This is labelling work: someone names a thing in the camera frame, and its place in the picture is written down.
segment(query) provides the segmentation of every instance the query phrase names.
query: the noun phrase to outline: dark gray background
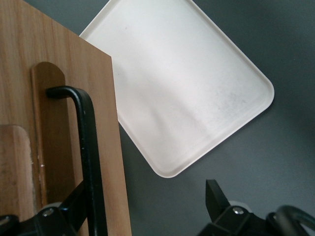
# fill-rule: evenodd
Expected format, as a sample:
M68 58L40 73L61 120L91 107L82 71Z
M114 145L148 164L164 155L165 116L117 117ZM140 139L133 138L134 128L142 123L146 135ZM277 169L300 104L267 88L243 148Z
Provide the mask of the dark gray background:
M80 34L107 0L27 0ZM273 104L177 177L157 176L121 128L134 236L196 235L205 181L264 218L289 204L315 215L315 1L195 0L270 79Z

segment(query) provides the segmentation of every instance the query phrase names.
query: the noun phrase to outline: wooden board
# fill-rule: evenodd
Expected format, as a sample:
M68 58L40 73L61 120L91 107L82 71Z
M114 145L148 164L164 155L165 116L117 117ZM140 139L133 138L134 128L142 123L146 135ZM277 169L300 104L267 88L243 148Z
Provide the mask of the wooden board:
M74 190L68 106L49 99L46 89L64 86L63 72L50 62L31 69L42 204L62 202Z
M27 132L0 125L0 215L26 220L34 215L31 146Z
M0 0L0 124L23 127L31 145L35 210L42 207L30 69L47 61L94 104L108 233L131 235L111 58L22 0ZM68 116L75 182L82 180L74 105Z

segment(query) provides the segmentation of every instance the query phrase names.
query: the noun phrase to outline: black curved handle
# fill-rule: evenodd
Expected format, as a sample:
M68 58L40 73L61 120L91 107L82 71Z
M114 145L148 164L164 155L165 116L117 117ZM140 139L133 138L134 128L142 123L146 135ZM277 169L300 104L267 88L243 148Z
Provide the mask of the black curved handle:
M276 222L284 236L309 236L301 224L315 231L315 218L294 206L282 206L276 211Z
M76 108L80 138L83 184L89 235L107 235L105 204L100 171L94 108L90 96L82 89L70 86L48 88L50 98L71 97Z

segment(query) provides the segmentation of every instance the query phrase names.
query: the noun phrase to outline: metal screw head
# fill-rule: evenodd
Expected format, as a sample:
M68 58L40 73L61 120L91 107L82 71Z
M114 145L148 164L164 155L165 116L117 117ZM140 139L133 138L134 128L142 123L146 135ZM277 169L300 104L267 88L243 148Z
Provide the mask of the metal screw head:
M0 226L8 223L10 221L10 217L7 216L4 219L0 220Z
M242 215L242 214L244 214L243 209L241 209L241 208L238 207L238 206L234 207L234 208L233 208L233 211L234 211L234 213L237 214L237 215Z
M43 216L50 216L52 213L54 213L54 209L50 208L43 212Z

